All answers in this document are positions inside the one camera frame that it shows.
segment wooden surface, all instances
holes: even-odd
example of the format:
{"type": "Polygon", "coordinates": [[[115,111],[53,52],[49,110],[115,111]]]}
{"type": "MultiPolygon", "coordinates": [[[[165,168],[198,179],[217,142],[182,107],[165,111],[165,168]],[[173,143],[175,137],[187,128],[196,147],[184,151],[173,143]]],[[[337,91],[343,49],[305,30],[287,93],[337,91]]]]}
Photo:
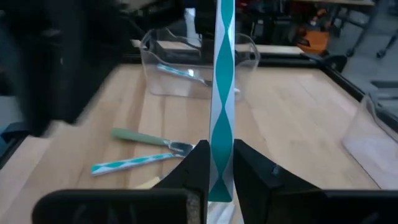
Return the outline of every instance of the wooden surface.
{"type": "Polygon", "coordinates": [[[345,5],[356,5],[356,6],[374,6],[374,2],[371,0],[293,0],[302,2],[322,2],[322,3],[333,3],[333,4],[345,4],[345,5]]]}
{"type": "MultiPolygon", "coordinates": [[[[131,40],[132,44],[136,47],[139,47],[141,41],[139,40],[131,40]]],[[[158,41],[159,45],[165,49],[173,49],[173,50],[193,50],[192,47],[181,43],[181,42],[171,42],[171,41],[158,41]]],[[[270,53],[270,54],[301,54],[304,53],[302,49],[299,47],[292,47],[292,46],[278,46],[278,45],[256,45],[257,50],[260,53],[270,53]]],[[[236,50],[243,51],[247,50],[248,45],[237,44],[236,50]]]]}
{"type": "MultiPolygon", "coordinates": [[[[236,105],[236,138],[324,189],[376,189],[341,145],[357,102],[319,70],[258,68],[236,105]]],[[[58,124],[48,139],[27,138],[0,170],[0,223],[30,223],[43,195],[58,189],[133,189],[178,159],[92,177],[100,162],[168,152],[118,141],[111,128],[195,144],[208,138],[209,100],[146,92],[140,65],[121,65],[78,126],[58,124]]]]}

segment green-handled fork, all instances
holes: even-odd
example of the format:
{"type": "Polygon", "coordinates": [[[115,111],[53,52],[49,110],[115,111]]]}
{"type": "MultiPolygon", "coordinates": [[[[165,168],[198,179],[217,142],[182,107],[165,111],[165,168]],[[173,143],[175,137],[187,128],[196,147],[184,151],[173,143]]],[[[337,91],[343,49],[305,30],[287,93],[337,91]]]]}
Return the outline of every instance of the green-handled fork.
{"type": "Polygon", "coordinates": [[[147,134],[130,131],[127,129],[114,128],[111,135],[118,139],[131,140],[153,144],[157,146],[167,146],[172,152],[164,154],[156,154],[151,156],[136,157],[132,159],[125,159],[121,161],[105,162],[102,164],[95,164],[91,167],[92,175],[107,174],[119,170],[129,169],[132,167],[141,166],[151,162],[162,161],[172,158],[184,158],[195,147],[195,145],[162,139],[147,134]]]}

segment teal and white striped strip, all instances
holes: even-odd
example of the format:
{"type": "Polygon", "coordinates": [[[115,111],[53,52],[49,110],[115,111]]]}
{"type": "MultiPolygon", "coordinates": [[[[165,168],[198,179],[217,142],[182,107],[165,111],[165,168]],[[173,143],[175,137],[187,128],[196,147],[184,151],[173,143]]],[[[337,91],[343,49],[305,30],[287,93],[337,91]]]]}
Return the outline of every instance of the teal and white striped strip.
{"type": "Polygon", "coordinates": [[[233,198],[235,120],[235,1],[218,0],[214,47],[213,94],[210,112],[209,200],[233,198]]]}
{"type": "Polygon", "coordinates": [[[143,156],[136,157],[132,159],[125,159],[121,161],[113,161],[113,162],[105,162],[102,164],[96,164],[91,167],[92,175],[102,175],[110,172],[115,172],[119,170],[129,169],[137,166],[141,166],[144,164],[148,164],[155,161],[162,161],[164,159],[172,159],[183,157],[180,155],[172,154],[172,153],[163,153],[151,156],[143,156]]]}
{"type": "Polygon", "coordinates": [[[177,70],[175,68],[172,68],[172,67],[169,67],[169,66],[166,66],[166,65],[162,65],[162,64],[158,64],[157,68],[159,70],[162,70],[162,71],[165,71],[165,72],[171,72],[171,73],[174,73],[174,74],[177,74],[177,75],[181,75],[183,77],[195,78],[194,71],[192,69],[188,70],[188,72],[183,72],[181,70],[177,70]]]}

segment floor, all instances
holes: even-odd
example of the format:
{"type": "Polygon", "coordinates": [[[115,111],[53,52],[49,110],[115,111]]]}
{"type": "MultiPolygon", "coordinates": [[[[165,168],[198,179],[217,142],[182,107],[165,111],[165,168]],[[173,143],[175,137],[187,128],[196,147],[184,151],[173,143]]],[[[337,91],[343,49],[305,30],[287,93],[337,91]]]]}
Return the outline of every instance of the floor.
{"type": "MultiPolygon", "coordinates": [[[[371,80],[398,80],[398,43],[383,59],[376,58],[376,52],[388,43],[390,36],[398,29],[398,17],[387,13],[387,1],[382,0],[369,34],[343,71],[345,77],[365,92],[377,89],[370,84],[371,80]]],[[[351,17],[359,21],[367,19],[367,16],[359,13],[354,13],[351,17]]],[[[345,54],[360,32],[361,29],[347,24],[340,38],[330,40],[328,50],[333,54],[345,54]]],[[[15,99],[0,96],[0,127],[20,120],[15,99]]]]}

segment clear plastic container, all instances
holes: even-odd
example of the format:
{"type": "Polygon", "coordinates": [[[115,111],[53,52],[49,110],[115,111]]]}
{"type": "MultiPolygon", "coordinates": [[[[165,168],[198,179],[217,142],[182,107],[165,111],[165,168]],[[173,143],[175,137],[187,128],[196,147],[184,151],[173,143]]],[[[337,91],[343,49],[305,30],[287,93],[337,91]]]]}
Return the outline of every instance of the clear plastic container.
{"type": "Polygon", "coordinates": [[[382,189],[398,189],[396,91],[366,95],[343,138],[343,145],[382,189]]]}
{"type": "MultiPolygon", "coordinates": [[[[240,100],[260,55],[250,37],[236,34],[235,40],[235,97],[240,100]]],[[[210,99],[213,49],[213,40],[176,37],[168,29],[150,30],[140,45],[149,91],[210,99]]]]}

